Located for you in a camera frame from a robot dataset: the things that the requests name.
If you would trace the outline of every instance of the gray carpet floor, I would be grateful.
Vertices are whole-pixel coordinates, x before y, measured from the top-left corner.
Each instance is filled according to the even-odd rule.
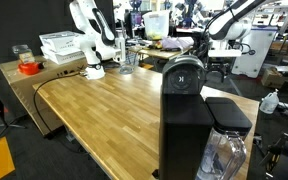
[[[163,66],[163,63],[158,63],[157,69],[152,70],[161,72]],[[218,73],[209,73],[207,78],[206,86],[258,101],[274,90],[263,87],[260,78],[229,75],[223,83]],[[288,91],[280,92],[279,97],[280,101],[288,103]],[[3,179],[108,179],[87,154],[79,151],[77,142],[72,144],[67,141],[64,131],[48,140],[42,137],[30,117],[23,117],[17,124],[27,129],[10,128],[5,133],[16,171]],[[272,115],[259,111],[255,131],[262,136],[262,150],[266,152],[267,146],[277,141],[280,132],[288,132],[288,116],[282,116],[277,111]],[[248,179],[265,179],[265,168],[258,166],[261,160],[260,151],[254,145]]]

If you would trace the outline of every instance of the black coffee machine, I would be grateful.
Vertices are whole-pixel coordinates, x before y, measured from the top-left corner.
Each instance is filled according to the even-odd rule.
[[[204,82],[203,64],[195,56],[180,56],[163,69],[157,173],[160,180],[196,177],[213,125],[200,95]]]

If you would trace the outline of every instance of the plastic bottle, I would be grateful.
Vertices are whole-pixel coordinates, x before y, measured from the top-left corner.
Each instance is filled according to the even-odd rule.
[[[277,97],[277,89],[273,93],[269,93],[264,99],[262,99],[262,104],[260,110],[266,114],[272,114],[279,103]]]

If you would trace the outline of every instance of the cardboard box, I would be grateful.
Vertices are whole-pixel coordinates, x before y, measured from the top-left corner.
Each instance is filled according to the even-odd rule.
[[[60,52],[71,47],[74,47],[73,39],[78,33],[73,33],[71,31],[56,32],[51,34],[40,35],[40,40],[46,48]]]
[[[275,71],[274,68],[265,69],[261,82],[263,86],[276,89],[288,87],[288,77],[283,77],[283,75]]]
[[[77,48],[70,48],[61,52],[54,52],[42,46],[41,50],[46,59],[49,59],[56,64],[65,64],[85,57],[84,53]]]
[[[24,108],[27,110],[33,121],[45,136],[49,133],[49,130],[45,126],[44,122],[40,119],[33,104],[33,95],[35,90],[33,85],[37,83],[45,82],[49,79],[64,76],[70,72],[77,72],[81,69],[85,69],[87,62],[86,59],[76,60],[63,65],[58,65],[52,61],[48,61],[41,56],[35,57],[36,61],[45,61],[45,68],[35,75],[25,75],[17,70],[18,61],[12,61],[0,64],[0,69],[7,79],[9,85],[13,89],[15,95],[18,97]],[[42,114],[42,117],[46,121],[51,130],[55,130],[63,125],[56,114],[50,109],[45,101],[36,96],[37,107]]]

